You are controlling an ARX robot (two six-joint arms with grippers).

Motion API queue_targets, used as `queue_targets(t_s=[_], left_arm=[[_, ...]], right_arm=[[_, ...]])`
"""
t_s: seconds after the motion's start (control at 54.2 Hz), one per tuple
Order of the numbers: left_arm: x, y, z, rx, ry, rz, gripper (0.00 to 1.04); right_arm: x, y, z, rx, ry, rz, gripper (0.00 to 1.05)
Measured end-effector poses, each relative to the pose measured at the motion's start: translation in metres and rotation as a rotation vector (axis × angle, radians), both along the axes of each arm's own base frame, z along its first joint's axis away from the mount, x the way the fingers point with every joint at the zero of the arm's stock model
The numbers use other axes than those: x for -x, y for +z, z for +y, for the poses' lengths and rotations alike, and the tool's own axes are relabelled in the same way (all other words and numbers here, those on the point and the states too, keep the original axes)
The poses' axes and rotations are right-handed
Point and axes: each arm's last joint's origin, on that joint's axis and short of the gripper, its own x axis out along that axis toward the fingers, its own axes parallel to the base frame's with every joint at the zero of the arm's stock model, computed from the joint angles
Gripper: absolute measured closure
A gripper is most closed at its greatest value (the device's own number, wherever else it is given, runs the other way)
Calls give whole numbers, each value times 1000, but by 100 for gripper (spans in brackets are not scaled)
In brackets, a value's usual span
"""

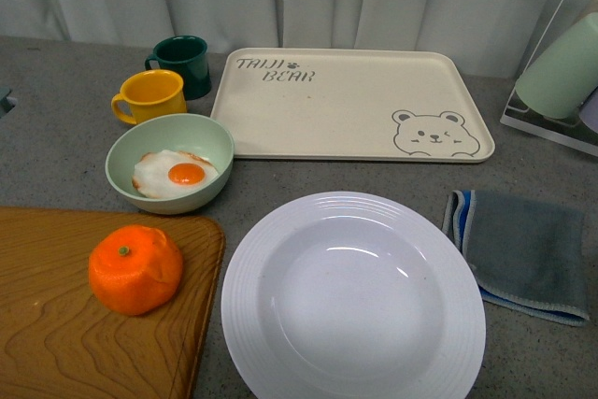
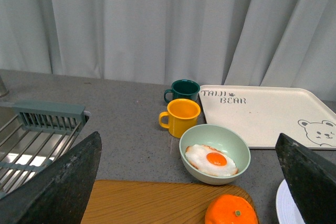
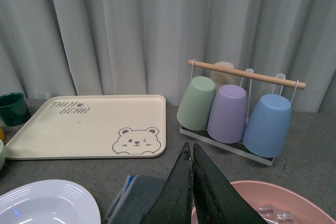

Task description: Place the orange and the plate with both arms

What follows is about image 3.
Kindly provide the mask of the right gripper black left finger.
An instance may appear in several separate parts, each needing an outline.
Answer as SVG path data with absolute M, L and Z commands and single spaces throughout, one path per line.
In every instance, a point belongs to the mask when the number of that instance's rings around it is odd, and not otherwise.
M 186 142 L 158 198 L 140 223 L 191 223 L 192 201 L 193 164 Z

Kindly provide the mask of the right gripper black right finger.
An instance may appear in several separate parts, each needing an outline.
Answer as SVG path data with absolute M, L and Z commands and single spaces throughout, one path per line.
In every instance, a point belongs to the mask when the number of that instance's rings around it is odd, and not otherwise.
M 266 223 L 198 143 L 193 145 L 193 193 L 199 223 Z

